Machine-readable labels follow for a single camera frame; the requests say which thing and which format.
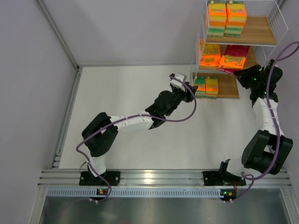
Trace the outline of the pink Scrub Mommy box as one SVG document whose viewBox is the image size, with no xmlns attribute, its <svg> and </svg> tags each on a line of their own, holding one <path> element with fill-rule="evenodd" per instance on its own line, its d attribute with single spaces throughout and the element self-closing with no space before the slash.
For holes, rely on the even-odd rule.
<svg viewBox="0 0 299 224">
<path fill-rule="evenodd" d="M 227 45 L 221 56 L 218 70 L 233 74 L 242 70 L 248 56 L 249 45 Z"/>
</svg>

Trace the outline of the green sponge orange pack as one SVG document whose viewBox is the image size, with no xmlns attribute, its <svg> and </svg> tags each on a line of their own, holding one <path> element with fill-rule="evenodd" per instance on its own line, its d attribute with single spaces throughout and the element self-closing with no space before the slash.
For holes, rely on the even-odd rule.
<svg viewBox="0 0 299 224">
<path fill-rule="evenodd" d="M 195 96 L 197 98 L 203 98 L 206 95 L 206 82 L 205 77 L 196 77 L 194 80 L 194 85 L 197 86 Z"/>
</svg>

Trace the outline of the Sponge Daddy yellow sponge box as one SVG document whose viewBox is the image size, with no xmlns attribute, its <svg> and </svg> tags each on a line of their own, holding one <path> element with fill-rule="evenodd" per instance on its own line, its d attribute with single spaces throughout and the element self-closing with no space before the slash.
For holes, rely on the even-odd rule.
<svg viewBox="0 0 299 224">
<path fill-rule="evenodd" d="M 218 79 L 217 77 L 206 77 L 205 78 L 207 98 L 217 98 L 219 92 Z"/>
</svg>

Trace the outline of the Scrub Daddy orange box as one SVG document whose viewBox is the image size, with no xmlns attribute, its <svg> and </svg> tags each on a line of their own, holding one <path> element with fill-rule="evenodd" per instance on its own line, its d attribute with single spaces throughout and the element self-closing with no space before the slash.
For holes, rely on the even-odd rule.
<svg viewBox="0 0 299 224">
<path fill-rule="evenodd" d="M 204 43 L 203 39 L 200 39 L 200 67 L 217 67 L 219 66 L 221 59 L 221 47 L 215 43 Z"/>
</svg>

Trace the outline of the yellow sponge pack green box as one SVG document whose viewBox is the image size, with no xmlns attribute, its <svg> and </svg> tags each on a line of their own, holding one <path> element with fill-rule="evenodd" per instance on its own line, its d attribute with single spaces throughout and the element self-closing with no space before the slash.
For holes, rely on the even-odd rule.
<svg viewBox="0 0 299 224">
<path fill-rule="evenodd" d="M 227 21 L 226 4 L 221 0 L 207 1 L 207 36 L 224 36 Z"/>
</svg>

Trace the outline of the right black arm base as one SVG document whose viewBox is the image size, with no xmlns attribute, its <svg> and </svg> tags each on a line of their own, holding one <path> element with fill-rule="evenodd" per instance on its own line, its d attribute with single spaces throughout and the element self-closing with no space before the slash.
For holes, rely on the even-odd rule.
<svg viewBox="0 0 299 224">
<path fill-rule="evenodd" d="M 245 186 L 246 181 L 240 176 L 236 176 L 227 171 L 230 159 L 222 161 L 217 171 L 204 171 L 205 186 Z"/>
</svg>

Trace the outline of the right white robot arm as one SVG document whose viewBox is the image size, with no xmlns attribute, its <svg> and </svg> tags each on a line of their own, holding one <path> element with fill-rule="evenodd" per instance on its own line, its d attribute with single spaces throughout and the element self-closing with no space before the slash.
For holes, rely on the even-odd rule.
<svg viewBox="0 0 299 224">
<path fill-rule="evenodd" d="M 280 128 L 278 96 L 274 92 L 282 74 L 276 66 L 261 67 L 259 64 L 234 72 L 241 86 L 250 90 L 257 132 L 239 159 L 227 159 L 221 163 L 219 173 L 227 182 L 240 180 L 249 169 L 276 175 L 289 155 L 293 141 L 285 137 Z"/>
</svg>

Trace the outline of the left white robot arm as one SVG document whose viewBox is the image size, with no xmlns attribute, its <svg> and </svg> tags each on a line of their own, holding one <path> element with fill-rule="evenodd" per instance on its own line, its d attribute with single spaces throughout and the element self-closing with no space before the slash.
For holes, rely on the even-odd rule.
<svg viewBox="0 0 299 224">
<path fill-rule="evenodd" d="M 87 159 L 89 173 L 98 177 L 106 172 L 105 154 L 118 134 L 155 129 L 165 122 L 187 120 L 169 120 L 167 117 L 181 102 L 192 102 L 196 90 L 197 87 L 190 86 L 188 82 L 180 86 L 171 84 L 171 91 L 160 92 L 154 103 L 140 113 L 128 117 L 99 113 L 82 132 L 83 144 L 89 150 L 88 153 L 82 153 Z"/>
</svg>

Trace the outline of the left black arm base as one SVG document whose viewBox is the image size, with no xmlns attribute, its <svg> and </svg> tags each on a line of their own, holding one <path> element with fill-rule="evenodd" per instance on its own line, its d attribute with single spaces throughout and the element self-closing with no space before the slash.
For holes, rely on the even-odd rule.
<svg viewBox="0 0 299 224">
<path fill-rule="evenodd" d="M 117 186 L 120 183 L 121 173 L 119 171 L 106 171 L 102 177 L 111 185 Z M 90 171 L 83 171 L 80 174 L 80 186 L 107 186 L 99 177 L 95 177 Z"/>
</svg>

